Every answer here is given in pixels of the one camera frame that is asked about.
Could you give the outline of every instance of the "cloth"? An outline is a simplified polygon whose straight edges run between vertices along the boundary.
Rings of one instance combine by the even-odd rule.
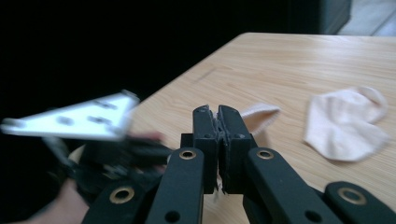
[[[271,125],[280,113],[276,105],[257,103],[241,111],[241,117],[259,147],[270,147],[266,128]]]
[[[363,160],[389,140],[375,126],[387,111],[385,97],[370,87],[315,95],[308,109],[304,140],[327,159]]]

